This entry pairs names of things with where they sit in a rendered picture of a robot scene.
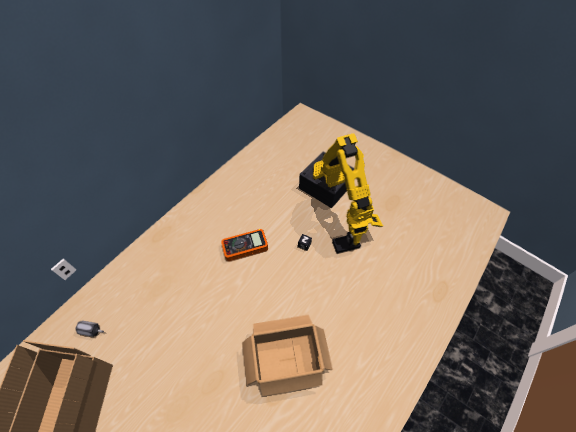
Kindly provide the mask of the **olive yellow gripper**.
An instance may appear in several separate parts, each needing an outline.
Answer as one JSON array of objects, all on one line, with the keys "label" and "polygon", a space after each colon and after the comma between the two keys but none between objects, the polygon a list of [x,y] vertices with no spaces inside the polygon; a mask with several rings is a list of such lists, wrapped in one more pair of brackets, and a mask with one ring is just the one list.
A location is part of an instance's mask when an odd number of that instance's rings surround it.
[{"label": "olive yellow gripper", "polygon": [[352,236],[355,235],[354,245],[357,245],[360,242],[362,235],[367,232],[368,224],[371,223],[372,226],[383,227],[378,215],[376,214],[372,214],[372,217],[369,219],[356,221],[351,217],[348,209],[346,217],[347,224],[350,223],[350,225],[348,224],[349,232],[351,232]]}]

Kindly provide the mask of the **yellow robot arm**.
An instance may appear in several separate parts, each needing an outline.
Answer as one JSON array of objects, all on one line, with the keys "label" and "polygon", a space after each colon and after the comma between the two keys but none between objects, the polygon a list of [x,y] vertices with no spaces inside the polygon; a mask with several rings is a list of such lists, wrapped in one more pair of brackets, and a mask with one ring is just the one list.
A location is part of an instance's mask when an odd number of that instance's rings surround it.
[{"label": "yellow robot arm", "polygon": [[[322,161],[314,164],[313,179],[324,176],[330,188],[345,182],[348,198],[353,201],[349,213],[354,220],[361,221],[371,218],[374,208],[372,199],[369,197],[371,194],[364,171],[364,155],[355,146],[357,142],[355,134],[338,137],[327,150]],[[346,162],[346,158],[353,156],[356,159],[354,172]],[[358,186],[355,186],[355,179],[357,179]]]}]

